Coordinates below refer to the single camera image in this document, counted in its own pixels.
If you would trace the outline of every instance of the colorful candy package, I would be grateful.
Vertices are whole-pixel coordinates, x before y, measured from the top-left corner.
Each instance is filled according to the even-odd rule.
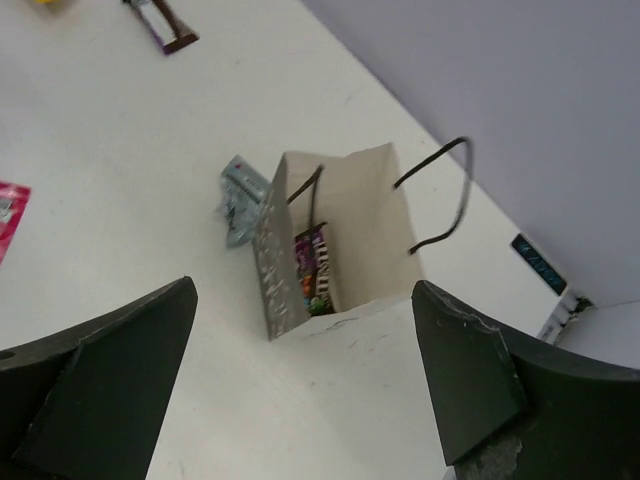
[[[0,264],[16,233],[30,196],[29,187],[0,182]]]
[[[326,222],[302,232],[295,238],[295,258],[298,280],[302,287],[304,304],[311,316],[336,313],[335,295],[331,293],[333,279],[329,266],[325,232]]]

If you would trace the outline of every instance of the purple candy bar wrapper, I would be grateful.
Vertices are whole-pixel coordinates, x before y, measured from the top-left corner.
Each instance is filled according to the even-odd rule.
[[[298,280],[305,306],[312,316],[335,313],[329,295],[331,270],[329,252],[322,232],[325,225],[320,224],[295,238]]]

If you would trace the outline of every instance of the white surface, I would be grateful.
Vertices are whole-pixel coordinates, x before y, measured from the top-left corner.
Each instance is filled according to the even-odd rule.
[[[0,270],[0,348],[187,274],[198,314],[149,478],[438,478],[410,313],[269,344],[251,251],[226,251],[215,215],[236,153],[270,176],[284,150],[394,141],[406,171],[438,146],[296,1],[173,6],[201,40],[165,58],[117,0],[56,18],[0,3],[0,178],[34,189]],[[449,226],[461,184],[449,160],[408,182],[418,237]],[[460,231],[422,260],[536,334],[555,297],[509,249],[515,234],[475,189]]]
[[[587,357],[640,369],[640,303],[587,310],[558,345]]]

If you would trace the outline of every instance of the white paper bag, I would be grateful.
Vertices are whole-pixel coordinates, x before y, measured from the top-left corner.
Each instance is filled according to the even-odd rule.
[[[317,184],[315,222],[327,222],[326,243],[339,312],[315,318],[330,324],[408,299],[415,283],[425,278],[418,256],[413,255],[416,249],[410,252],[417,240],[404,189],[394,184],[463,141],[467,140],[444,147],[400,182],[392,144],[344,158],[300,152],[283,155],[253,239],[270,339],[310,318],[297,278],[293,243],[308,228],[313,189],[290,204],[287,200],[318,167],[323,165],[324,170]]]

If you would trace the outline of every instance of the purple wall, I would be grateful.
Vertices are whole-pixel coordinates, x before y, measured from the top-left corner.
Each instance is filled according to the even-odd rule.
[[[574,287],[640,299],[640,2],[303,1]]]

